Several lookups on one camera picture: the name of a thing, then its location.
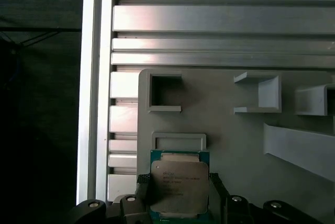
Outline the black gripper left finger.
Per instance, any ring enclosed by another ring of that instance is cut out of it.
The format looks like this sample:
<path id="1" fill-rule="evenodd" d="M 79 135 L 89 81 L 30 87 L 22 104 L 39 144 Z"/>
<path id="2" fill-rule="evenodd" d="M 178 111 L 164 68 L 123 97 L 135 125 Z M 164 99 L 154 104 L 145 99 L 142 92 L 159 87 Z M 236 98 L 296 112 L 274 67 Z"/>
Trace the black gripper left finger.
<path id="1" fill-rule="evenodd" d="M 69 211 L 68 223 L 151 223 L 148 207 L 151 184 L 151 175 L 141 174 L 134 194 L 121 195 L 112 204 L 85 200 Z"/>

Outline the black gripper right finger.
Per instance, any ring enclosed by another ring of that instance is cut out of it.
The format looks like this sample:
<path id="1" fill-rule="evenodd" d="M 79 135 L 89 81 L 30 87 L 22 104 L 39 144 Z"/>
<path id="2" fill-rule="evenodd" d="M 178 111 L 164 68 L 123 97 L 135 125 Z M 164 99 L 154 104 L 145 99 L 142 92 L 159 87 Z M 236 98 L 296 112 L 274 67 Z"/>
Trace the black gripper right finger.
<path id="1" fill-rule="evenodd" d="M 217 173 L 210 173 L 209 181 L 209 211 L 215 223 L 320 223 L 284 201 L 270 200 L 258 207 L 231 195 Z"/>

